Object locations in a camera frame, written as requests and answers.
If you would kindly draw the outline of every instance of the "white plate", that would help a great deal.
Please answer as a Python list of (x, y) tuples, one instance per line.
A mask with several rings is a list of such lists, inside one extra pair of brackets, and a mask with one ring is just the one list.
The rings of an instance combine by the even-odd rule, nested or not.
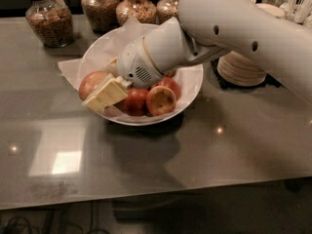
[[(101, 70), (113, 58), (119, 56), (124, 47), (139, 35), (156, 28), (154, 24), (134, 23), (112, 30), (101, 36), (84, 54), (78, 71), (78, 82), (90, 72)], [(182, 112), (198, 95), (204, 78), (203, 65), (182, 67), (173, 77), (181, 86), (181, 98), (174, 112), (161, 116), (129, 116), (114, 106), (102, 110), (99, 115), (109, 121), (128, 125), (146, 126), (164, 122)]]

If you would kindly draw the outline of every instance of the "floor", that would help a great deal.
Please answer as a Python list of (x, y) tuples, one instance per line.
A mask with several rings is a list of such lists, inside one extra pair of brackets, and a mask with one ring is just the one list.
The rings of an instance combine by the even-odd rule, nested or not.
[(312, 179), (0, 212), (0, 234), (310, 234)]

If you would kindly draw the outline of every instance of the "stack of plates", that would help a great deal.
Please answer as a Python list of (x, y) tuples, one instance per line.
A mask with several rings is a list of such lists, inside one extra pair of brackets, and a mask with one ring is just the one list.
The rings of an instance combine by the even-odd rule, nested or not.
[(257, 86), (266, 77), (254, 62), (233, 51), (219, 59), (217, 72), (224, 80), (242, 87)]

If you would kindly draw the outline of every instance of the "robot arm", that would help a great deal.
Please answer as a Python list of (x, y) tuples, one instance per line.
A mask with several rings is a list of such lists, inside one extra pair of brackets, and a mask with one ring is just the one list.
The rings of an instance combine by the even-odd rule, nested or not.
[(118, 58), (119, 73), (135, 87), (233, 50), (312, 102), (311, 29), (277, 19), (249, 0), (180, 0), (179, 19), (137, 39)]

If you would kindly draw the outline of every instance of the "table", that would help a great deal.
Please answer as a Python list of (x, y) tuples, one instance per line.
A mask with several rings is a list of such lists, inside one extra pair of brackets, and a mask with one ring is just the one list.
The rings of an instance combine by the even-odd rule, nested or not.
[(100, 35), (45, 48), (24, 18), (0, 19), (0, 209), (312, 176), (312, 107), (285, 88), (223, 91), (205, 66), (195, 101), (152, 126), (87, 111), (57, 62)]

